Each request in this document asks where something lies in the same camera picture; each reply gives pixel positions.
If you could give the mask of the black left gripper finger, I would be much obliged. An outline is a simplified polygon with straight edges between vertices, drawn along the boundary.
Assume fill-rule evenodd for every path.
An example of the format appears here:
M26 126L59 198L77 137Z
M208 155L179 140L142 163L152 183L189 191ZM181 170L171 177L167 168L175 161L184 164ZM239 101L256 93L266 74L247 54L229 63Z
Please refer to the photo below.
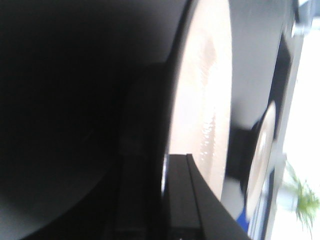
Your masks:
M191 154L171 154L166 175L167 240L247 240L202 177Z

